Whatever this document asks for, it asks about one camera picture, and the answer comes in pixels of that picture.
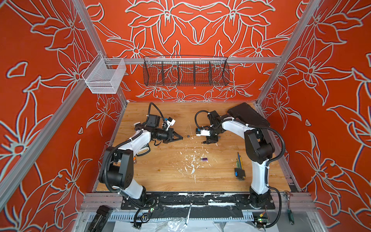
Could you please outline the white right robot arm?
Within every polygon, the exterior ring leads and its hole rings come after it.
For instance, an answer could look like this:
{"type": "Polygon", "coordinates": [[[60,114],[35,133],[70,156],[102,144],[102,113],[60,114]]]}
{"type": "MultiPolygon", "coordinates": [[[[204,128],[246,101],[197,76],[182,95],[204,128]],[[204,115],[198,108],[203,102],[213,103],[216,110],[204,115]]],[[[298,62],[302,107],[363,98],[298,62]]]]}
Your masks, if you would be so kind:
{"type": "Polygon", "coordinates": [[[283,137],[247,103],[229,109],[222,116],[216,111],[207,112],[207,117],[208,126],[196,126],[196,135],[205,136],[205,144],[216,144],[218,136],[226,131],[244,139],[253,171],[248,203],[253,209],[265,207],[271,191],[279,192],[269,184],[269,168],[272,162],[284,155],[286,144],[283,137]]]}

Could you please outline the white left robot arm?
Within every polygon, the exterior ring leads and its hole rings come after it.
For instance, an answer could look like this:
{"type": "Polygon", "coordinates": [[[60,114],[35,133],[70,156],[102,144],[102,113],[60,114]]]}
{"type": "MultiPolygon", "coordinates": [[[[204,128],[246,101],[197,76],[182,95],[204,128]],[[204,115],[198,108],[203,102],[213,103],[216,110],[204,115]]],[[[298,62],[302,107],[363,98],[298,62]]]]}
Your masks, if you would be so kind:
{"type": "Polygon", "coordinates": [[[99,182],[110,192],[123,195],[143,206],[146,201],[146,189],[134,180],[134,158],[151,141],[168,144],[183,140],[172,128],[174,124],[174,119],[165,118],[160,109],[151,102],[146,121],[134,125],[135,134],[117,146],[105,150],[99,182]]]}

